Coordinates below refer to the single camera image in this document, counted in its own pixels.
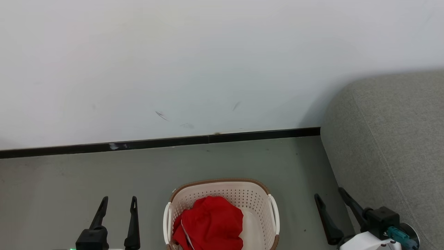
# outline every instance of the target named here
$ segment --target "sofa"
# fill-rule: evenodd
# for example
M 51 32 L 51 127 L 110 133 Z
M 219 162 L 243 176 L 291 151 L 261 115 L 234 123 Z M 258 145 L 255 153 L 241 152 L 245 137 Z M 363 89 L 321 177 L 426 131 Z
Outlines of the sofa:
M 349 84 L 329 104 L 321 139 L 338 185 L 362 207 L 394 210 L 421 250 L 444 249 L 444 71 Z

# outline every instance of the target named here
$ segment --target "basket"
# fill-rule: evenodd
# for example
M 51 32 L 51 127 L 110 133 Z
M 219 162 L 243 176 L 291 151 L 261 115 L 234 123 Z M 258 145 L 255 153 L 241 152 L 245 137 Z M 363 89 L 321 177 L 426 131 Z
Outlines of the basket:
M 163 238 L 167 249 L 178 250 L 172 241 L 173 223 L 185 209 L 207 196 L 222 196 L 239 208 L 244 217 L 242 250 L 274 250 L 279 241 L 279 211 L 262 183 L 252 179 L 216 179 L 193 182 L 173 191 L 163 214 Z

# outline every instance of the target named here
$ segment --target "gray floor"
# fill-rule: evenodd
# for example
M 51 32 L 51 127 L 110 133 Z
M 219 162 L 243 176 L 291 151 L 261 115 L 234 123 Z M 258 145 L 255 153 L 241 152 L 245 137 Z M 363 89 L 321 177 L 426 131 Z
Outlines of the gray floor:
M 335 249 L 326 243 L 315 193 L 345 234 L 353 232 L 320 137 L 301 137 L 0 160 L 2 249 L 75 248 L 106 195 L 111 248 L 123 248 L 135 195 L 141 249 L 165 249 L 162 216 L 172 190 L 221 177 L 269 187 L 281 215 L 278 249 Z

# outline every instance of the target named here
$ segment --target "white basket handle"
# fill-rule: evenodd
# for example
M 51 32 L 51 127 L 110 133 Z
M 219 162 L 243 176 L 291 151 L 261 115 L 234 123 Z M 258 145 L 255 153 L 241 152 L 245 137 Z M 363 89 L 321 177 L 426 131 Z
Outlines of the white basket handle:
M 279 234 L 279 231 L 281 230 L 281 222 L 279 220 L 279 210 L 278 206 L 276 204 L 276 201 L 274 200 L 273 196 L 271 194 L 268 195 L 271 201 L 271 205 L 273 207 L 271 211 L 271 216 L 274 218 L 274 223 L 276 225 L 276 234 Z
M 169 244 L 171 240 L 171 211 L 170 211 L 171 202 L 167 204 L 165 207 L 165 211 L 163 212 L 163 239 L 165 240 L 165 244 Z

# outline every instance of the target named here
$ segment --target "black baseboard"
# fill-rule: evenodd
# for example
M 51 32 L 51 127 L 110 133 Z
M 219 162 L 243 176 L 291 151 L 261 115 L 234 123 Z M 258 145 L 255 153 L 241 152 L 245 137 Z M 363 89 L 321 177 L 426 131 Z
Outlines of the black baseboard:
M 287 137 L 304 137 L 320 135 L 320 128 L 271 130 L 247 133 L 213 134 L 205 136 L 178 137 L 145 141 L 123 141 L 99 144 L 84 144 L 36 149 L 13 149 L 0 151 L 0 159 L 30 157 L 55 154 L 96 153 L 130 149 L 150 149 L 180 145 L 209 144 L 230 141 L 251 141 Z

